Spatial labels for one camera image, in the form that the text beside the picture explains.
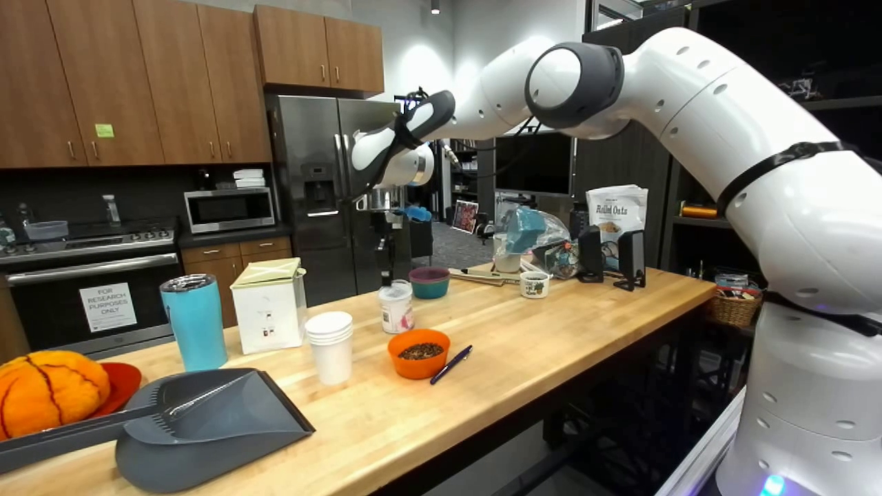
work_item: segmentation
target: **red plate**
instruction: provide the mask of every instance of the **red plate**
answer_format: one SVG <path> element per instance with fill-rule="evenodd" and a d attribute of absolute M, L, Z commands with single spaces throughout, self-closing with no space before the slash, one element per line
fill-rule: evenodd
<path fill-rule="evenodd" d="M 122 409 L 129 401 L 129 397 L 140 387 L 140 369 L 117 360 L 107 360 L 101 367 L 111 378 L 111 397 L 100 409 L 92 413 L 92 419 Z"/>

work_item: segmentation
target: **lower cabinet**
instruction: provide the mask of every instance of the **lower cabinet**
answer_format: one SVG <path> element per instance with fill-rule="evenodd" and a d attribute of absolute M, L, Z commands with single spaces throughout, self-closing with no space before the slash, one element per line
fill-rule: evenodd
<path fill-rule="evenodd" d="M 283 256 L 292 256 L 292 245 L 286 236 L 181 248 L 187 271 L 213 271 L 219 278 L 223 325 L 238 325 L 238 307 L 232 302 L 230 282 L 238 280 L 246 265 Z"/>

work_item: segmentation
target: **microwave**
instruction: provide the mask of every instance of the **microwave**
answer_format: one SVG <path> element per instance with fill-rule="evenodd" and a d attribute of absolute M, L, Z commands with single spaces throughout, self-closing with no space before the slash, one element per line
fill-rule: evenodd
<path fill-rule="evenodd" d="M 190 233 L 275 225 L 271 187 L 184 190 Z"/>

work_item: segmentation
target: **orange bowl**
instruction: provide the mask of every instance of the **orange bowl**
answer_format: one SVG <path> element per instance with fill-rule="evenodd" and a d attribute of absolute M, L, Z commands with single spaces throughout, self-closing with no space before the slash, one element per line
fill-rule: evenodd
<path fill-rule="evenodd" d="M 389 339 L 389 357 L 399 378 L 425 379 L 446 362 L 449 336 L 414 327 Z"/>

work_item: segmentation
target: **backsplash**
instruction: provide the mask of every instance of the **backsplash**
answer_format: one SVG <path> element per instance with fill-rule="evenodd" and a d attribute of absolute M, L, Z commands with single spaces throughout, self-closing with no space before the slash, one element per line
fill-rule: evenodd
<path fill-rule="evenodd" d="M 66 169 L 4 169 L 0 215 L 20 219 L 27 203 L 34 219 L 107 219 L 106 193 L 117 196 L 122 219 L 181 219 L 181 193 L 230 181 L 238 168 L 66 168 Z"/>

